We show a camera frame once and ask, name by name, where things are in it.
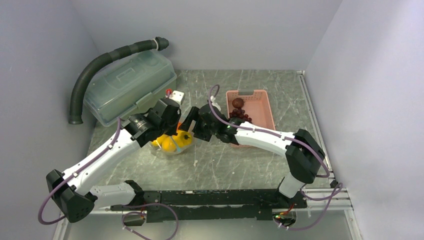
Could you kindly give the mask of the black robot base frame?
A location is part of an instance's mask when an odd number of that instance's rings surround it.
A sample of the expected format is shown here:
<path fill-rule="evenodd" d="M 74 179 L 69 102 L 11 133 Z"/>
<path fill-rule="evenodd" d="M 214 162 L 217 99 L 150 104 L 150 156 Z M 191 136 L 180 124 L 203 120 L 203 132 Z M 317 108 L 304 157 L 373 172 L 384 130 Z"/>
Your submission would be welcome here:
<path fill-rule="evenodd" d="M 115 203 L 112 211 L 145 211 L 147 223 L 162 223 L 179 219 L 271 220 L 277 212 L 305 209 L 306 200 L 298 192 L 285 198 L 275 189 L 215 189 L 215 190 L 144 190 L 130 203 Z"/>

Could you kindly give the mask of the yellow lemon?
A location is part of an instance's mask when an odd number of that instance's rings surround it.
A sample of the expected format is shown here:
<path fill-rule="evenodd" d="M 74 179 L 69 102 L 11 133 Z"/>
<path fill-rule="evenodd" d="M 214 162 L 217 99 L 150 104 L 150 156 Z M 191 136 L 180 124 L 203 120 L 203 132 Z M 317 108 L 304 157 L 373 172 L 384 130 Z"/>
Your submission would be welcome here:
<path fill-rule="evenodd" d="M 166 137 L 161 143 L 161 149 L 167 153 L 174 153 L 177 150 L 177 146 L 171 136 Z"/>

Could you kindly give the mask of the clear zip top bag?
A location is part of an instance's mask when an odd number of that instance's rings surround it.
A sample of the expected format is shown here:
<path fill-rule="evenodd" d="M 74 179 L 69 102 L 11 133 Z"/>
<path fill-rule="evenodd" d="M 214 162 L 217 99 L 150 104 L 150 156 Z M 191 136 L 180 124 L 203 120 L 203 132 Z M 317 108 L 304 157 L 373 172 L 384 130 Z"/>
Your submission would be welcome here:
<path fill-rule="evenodd" d="M 176 135 L 163 134 L 154 141 L 150 141 L 148 145 L 152 151 L 160 152 L 165 155 L 178 155 L 195 145 L 196 140 L 191 130 L 194 124 L 191 123 L 188 130 L 180 130 L 180 125 L 184 122 L 186 116 L 183 115 L 178 124 Z"/>

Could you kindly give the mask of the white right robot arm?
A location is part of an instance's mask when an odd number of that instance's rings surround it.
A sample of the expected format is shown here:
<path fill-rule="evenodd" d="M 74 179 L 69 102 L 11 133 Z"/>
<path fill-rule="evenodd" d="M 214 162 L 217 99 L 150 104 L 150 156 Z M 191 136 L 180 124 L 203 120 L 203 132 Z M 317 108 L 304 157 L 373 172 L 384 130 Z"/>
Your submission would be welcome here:
<path fill-rule="evenodd" d="M 323 149 L 305 129 L 282 132 L 259 127 L 238 117 L 226 118 L 210 104 L 192 107 L 178 128 L 187 131 L 191 125 L 194 138 L 208 142 L 216 137 L 223 143 L 256 147 L 285 157 L 289 172 L 275 194 L 276 203 L 282 208 L 289 207 L 302 187 L 320 177 L 320 169 L 324 169 L 323 178 L 330 175 Z"/>

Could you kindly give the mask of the yellow bell pepper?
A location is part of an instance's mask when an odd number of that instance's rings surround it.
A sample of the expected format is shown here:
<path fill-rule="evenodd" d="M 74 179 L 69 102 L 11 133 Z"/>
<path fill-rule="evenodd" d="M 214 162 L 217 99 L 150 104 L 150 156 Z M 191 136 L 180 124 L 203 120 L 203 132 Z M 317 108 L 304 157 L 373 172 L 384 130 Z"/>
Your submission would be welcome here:
<path fill-rule="evenodd" d="M 177 130 L 177 135 L 174 138 L 179 148 L 189 147 L 193 143 L 193 137 L 188 131 Z"/>

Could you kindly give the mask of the yellow mango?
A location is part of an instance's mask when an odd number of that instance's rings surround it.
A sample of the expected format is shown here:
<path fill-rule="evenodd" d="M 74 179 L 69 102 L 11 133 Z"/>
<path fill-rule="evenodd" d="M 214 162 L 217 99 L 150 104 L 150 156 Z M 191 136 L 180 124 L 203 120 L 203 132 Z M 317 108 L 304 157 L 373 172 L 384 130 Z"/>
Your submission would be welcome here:
<path fill-rule="evenodd" d="M 153 141 L 151 142 L 151 145 L 152 145 L 152 146 L 154 146 L 154 147 L 159 147 L 159 148 L 160 148 L 160 147 L 162 146 L 162 144 L 163 144 L 164 140 L 165 140 L 167 137 L 168 137 L 168 135 L 163 134 L 163 135 L 161 135 L 160 137 L 158 137 L 157 139 L 153 140 Z"/>

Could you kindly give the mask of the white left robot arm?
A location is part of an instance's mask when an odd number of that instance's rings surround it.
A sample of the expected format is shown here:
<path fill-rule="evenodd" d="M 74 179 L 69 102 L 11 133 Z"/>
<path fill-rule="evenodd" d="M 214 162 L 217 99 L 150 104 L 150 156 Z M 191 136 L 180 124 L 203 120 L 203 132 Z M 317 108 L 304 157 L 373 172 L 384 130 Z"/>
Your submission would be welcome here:
<path fill-rule="evenodd" d="M 94 209 L 123 205 L 131 210 L 144 203 L 143 189 L 133 180 L 117 185 L 99 186 L 100 178 L 125 157 L 163 134 L 176 134 L 181 118 L 182 95 L 164 97 L 145 113 L 118 120 L 117 130 L 110 139 L 74 166 L 46 176 L 49 198 L 64 217 L 76 223 Z"/>

